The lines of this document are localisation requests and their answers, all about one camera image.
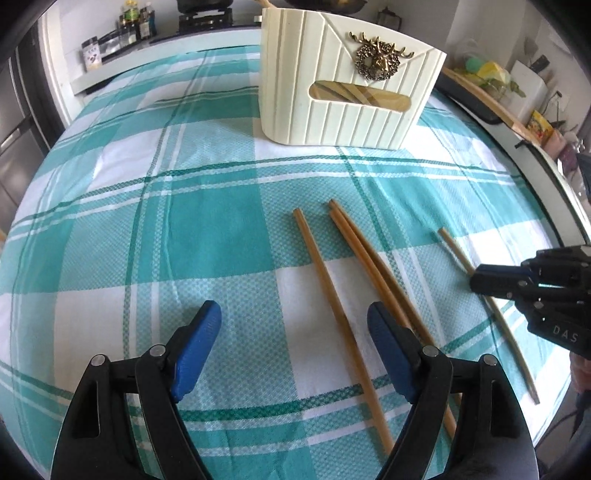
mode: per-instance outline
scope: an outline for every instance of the gold wreath emblem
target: gold wreath emblem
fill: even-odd
[[[381,41],[379,37],[368,40],[365,38],[365,33],[361,34],[361,39],[353,32],[349,32],[349,35],[353,40],[362,44],[357,49],[355,66],[359,74],[368,80],[378,82],[388,80],[398,71],[400,57],[411,59],[414,56],[414,52],[404,53],[406,47],[396,50],[394,43],[386,43]]]

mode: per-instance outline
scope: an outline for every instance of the wooden stick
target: wooden stick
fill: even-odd
[[[454,253],[458,261],[464,267],[464,270],[468,273],[471,277],[474,275],[474,266],[466,256],[466,254],[462,251],[461,247],[457,244],[454,238],[449,234],[447,230],[444,228],[440,228],[437,233],[443,238],[444,242],[447,244],[449,249]],[[535,387],[534,377],[531,375],[530,369],[527,366],[527,362],[519,348],[519,344],[517,344],[517,340],[515,340],[515,336],[509,328],[503,313],[501,312],[500,308],[497,306],[496,302],[493,298],[484,296],[486,304],[492,310],[493,315],[495,316],[496,324],[499,327],[499,330],[505,337],[505,340],[513,350],[513,354],[515,355],[515,361],[521,370],[521,373],[525,379],[525,383],[527,384],[527,390],[530,392],[531,398],[534,400],[534,403],[538,405],[540,403],[540,396],[538,395],[538,391]]]
[[[330,218],[332,218],[335,225],[337,226],[337,228],[339,229],[340,233],[345,238],[345,241],[349,244],[351,250],[353,250],[353,253],[357,257],[357,259],[363,266],[363,269],[365,270],[368,277],[374,284],[375,289],[378,291],[378,294],[384,302],[384,304],[386,305],[388,311],[392,314],[397,323],[399,323],[403,327],[412,330],[407,315],[394,298],[392,291],[388,288],[384,278],[378,270],[378,267],[372,261],[367,250],[363,247],[363,244],[361,243],[359,237],[355,235],[355,231],[353,230],[349,222],[346,220],[341,209],[334,208],[330,211],[329,215]],[[453,417],[452,411],[450,410],[449,406],[446,409],[443,424],[447,431],[447,434],[450,436],[451,439],[453,439],[454,435],[456,434],[456,421]]]
[[[339,297],[337,296],[335,286],[330,279],[329,272],[326,268],[326,265],[324,264],[324,261],[322,260],[320,250],[316,244],[314,236],[312,235],[312,231],[306,222],[303,212],[300,209],[294,210],[294,217],[298,227],[300,228],[301,235],[304,238],[304,242],[306,243],[306,247],[310,257],[312,258],[312,262],[316,268],[316,273],[320,279],[320,284],[322,285],[324,295],[330,303],[330,308],[332,309],[337,324],[340,327],[340,331],[349,350],[349,354],[351,357],[353,357],[355,371],[357,373],[357,377],[359,378],[359,382],[361,383],[361,388],[363,388],[365,400],[368,403],[369,411],[371,412],[371,415],[374,419],[374,424],[378,431],[379,438],[382,441],[382,445],[384,446],[384,451],[386,455],[389,455],[394,448],[394,440],[392,439],[390,429],[388,428],[388,423],[386,422],[386,417],[384,416],[384,412],[382,411],[382,407],[379,403],[378,393],[374,389],[374,384],[371,381],[371,377],[369,376],[369,372],[367,371],[363,361],[363,356],[359,351],[357,340],[355,339],[351,325],[349,324],[349,321],[345,315],[343,306],[341,305]]]
[[[353,230],[353,233],[359,239],[359,242],[363,246],[364,250],[368,253],[371,261],[378,269],[379,274],[386,282],[387,287],[402,307],[405,316],[408,318],[414,330],[416,330],[416,332],[418,333],[419,337],[421,337],[423,339],[423,342],[427,345],[437,345],[435,339],[433,338],[433,335],[431,335],[431,332],[429,332],[429,330],[425,327],[425,324],[422,322],[421,316],[418,314],[417,309],[414,307],[413,303],[407,297],[405,291],[396,281],[396,278],[394,277],[392,271],[386,266],[386,264],[382,260],[382,257],[380,257],[378,253],[374,250],[371,243],[369,243],[369,241],[364,237],[361,230],[359,230],[359,227],[357,227],[354,221],[351,220],[351,217],[349,217],[349,215],[347,214],[347,212],[345,212],[344,208],[341,207],[339,202],[332,199],[329,202],[329,206],[334,208],[335,210],[338,210],[345,218],[345,220],[351,227],[351,230]]]

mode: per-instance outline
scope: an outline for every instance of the teal plaid tablecloth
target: teal plaid tablecloth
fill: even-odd
[[[555,245],[515,167],[437,95],[403,150],[274,144],[261,132],[258,69],[258,48],[242,47],[127,72],[43,162],[0,261],[0,412],[20,448],[47,476],[90,357],[139,355],[214,299],[222,330],[179,405],[214,478],[374,478],[385,458],[294,208],[307,215],[395,435],[409,408],[368,336],[376,294],[327,215],[331,197],[383,252],[446,352],[501,359],[539,436],[569,379],[566,354],[503,306],[537,376],[534,406],[435,233],[447,227],[475,263],[515,264]],[[142,460],[157,472],[132,411]],[[447,448],[442,436],[431,474]]]

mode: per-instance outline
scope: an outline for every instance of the handle cutout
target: handle cutout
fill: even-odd
[[[411,106],[410,97],[400,93],[330,80],[317,80],[310,85],[309,94],[316,100],[371,105],[396,112],[406,112]]]

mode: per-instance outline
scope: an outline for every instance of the metal screw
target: metal screw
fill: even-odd
[[[92,357],[92,359],[90,360],[90,364],[93,367],[98,367],[99,365],[102,365],[105,363],[105,356],[102,355],[101,353],[99,353],[98,355],[95,355],[94,357]]]
[[[165,351],[166,351],[166,347],[164,345],[154,345],[150,349],[150,355],[151,356],[163,356]]]
[[[486,363],[487,365],[490,365],[491,367],[494,367],[499,362],[494,355],[491,355],[489,353],[484,355],[482,357],[482,360],[484,363]]]
[[[439,355],[439,349],[433,345],[427,345],[423,347],[423,353],[427,356],[437,356]]]

